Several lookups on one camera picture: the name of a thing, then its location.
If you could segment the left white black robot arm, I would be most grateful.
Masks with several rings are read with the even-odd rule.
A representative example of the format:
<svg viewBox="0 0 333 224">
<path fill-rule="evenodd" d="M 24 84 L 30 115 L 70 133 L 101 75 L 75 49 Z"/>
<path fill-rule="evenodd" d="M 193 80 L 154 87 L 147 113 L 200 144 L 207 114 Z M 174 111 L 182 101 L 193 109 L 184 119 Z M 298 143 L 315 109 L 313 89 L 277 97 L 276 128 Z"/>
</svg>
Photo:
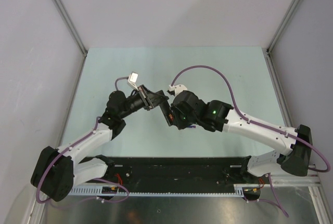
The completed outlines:
<svg viewBox="0 0 333 224">
<path fill-rule="evenodd" d="M 125 128 L 125 118 L 140 109 L 147 111 L 168 101 L 163 91 L 152 92 L 144 85 L 126 96 L 120 90 L 113 91 L 108 98 L 102 116 L 96 117 L 94 127 L 79 140 L 52 148 L 45 147 L 38 158 L 31 177 L 31 185 L 36 187 L 36 201 L 40 194 L 48 200 L 63 200 L 74 186 L 90 180 L 101 179 L 110 182 L 115 176 L 112 162 L 102 155 L 84 162 L 92 151 L 115 139 Z"/>
</svg>

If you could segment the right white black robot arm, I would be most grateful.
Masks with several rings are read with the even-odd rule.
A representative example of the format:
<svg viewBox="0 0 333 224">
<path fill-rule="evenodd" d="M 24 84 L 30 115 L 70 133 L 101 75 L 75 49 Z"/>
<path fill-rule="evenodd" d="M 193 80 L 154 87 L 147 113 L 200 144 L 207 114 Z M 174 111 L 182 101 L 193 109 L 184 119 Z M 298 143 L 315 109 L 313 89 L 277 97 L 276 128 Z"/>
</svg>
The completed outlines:
<svg viewBox="0 0 333 224">
<path fill-rule="evenodd" d="M 199 125 L 210 132 L 238 134 L 271 147 L 272 152 L 246 158 L 240 170 L 246 183 L 280 170 L 299 177 L 308 174 L 312 135 L 305 125 L 292 128 L 261 123 L 257 118 L 238 114 L 230 104 L 218 100 L 205 103 L 187 90 L 175 94 L 171 111 L 172 125 L 179 130 Z"/>
</svg>

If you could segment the black remote control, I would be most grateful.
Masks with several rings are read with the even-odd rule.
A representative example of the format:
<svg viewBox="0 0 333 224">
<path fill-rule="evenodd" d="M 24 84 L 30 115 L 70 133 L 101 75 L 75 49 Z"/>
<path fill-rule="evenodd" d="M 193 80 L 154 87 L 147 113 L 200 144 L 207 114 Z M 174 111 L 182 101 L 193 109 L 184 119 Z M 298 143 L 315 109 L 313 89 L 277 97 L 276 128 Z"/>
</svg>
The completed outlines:
<svg viewBox="0 0 333 224">
<path fill-rule="evenodd" d="M 168 126 L 172 126 L 173 121 L 170 120 L 169 114 L 173 115 L 173 113 L 171 111 L 171 108 L 170 108 L 170 105 L 169 105 L 169 102 L 168 102 L 169 97 L 166 96 L 162 90 L 159 90 L 156 93 L 159 95 L 158 106 L 160 107 Z"/>
</svg>

